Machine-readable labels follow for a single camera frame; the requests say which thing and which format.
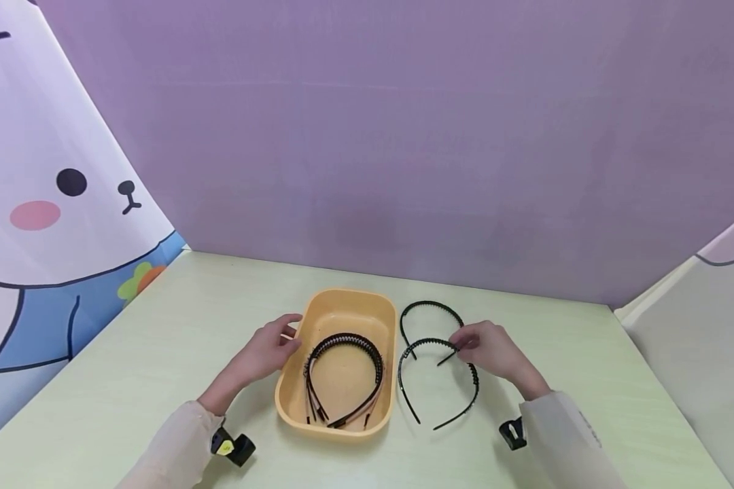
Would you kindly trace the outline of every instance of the bunny pink cheek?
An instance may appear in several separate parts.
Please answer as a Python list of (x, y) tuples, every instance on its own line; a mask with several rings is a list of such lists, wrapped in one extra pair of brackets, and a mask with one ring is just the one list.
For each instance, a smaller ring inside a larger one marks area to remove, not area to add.
[(45, 230), (60, 218), (60, 208), (48, 200), (33, 200), (11, 211), (12, 225), (24, 231)]

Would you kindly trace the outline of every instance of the wrist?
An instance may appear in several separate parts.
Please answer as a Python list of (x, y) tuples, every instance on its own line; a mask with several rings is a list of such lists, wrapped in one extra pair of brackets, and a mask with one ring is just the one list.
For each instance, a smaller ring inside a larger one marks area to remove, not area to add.
[(515, 375), (509, 381), (517, 388), (526, 401), (536, 400), (538, 397), (546, 396), (552, 392), (544, 376), (541, 375), (541, 372), (530, 361), (527, 361), (520, 369), (517, 369)]
[(215, 377), (215, 380), (198, 397), (204, 409), (216, 416), (225, 416), (225, 412), (231, 406), (234, 398), (240, 391), (250, 385), (250, 381), (244, 376), (234, 375), (228, 371), (228, 367)]

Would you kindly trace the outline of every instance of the purple wall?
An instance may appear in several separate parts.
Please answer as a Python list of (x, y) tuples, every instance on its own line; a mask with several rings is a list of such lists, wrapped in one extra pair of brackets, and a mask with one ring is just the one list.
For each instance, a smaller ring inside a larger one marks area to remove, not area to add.
[(194, 249), (624, 304), (734, 221), (734, 1), (39, 3)]

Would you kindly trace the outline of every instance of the beige sleeve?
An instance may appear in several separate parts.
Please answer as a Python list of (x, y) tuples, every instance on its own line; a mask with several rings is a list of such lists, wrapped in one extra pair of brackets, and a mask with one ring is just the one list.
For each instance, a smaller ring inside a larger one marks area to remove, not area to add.
[(527, 446), (558, 489), (624, 489), (593, 428), (566, 393), (520, 405)]
[(212, 437), (223, 418), (189, 401), (161, 426), (118, 489), (191, 489), (212, 458)]

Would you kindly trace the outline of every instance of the yellow sticker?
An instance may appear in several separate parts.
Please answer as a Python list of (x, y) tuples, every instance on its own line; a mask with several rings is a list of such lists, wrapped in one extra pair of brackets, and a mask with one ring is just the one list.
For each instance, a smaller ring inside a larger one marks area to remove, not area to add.
[(217, 449), (217, 454), (227, 455), (231, 452), (234, 452), (234, 442), (232, 442), (231, 439), (225, 439), (225, 441), (221, 443), (220, 448)]

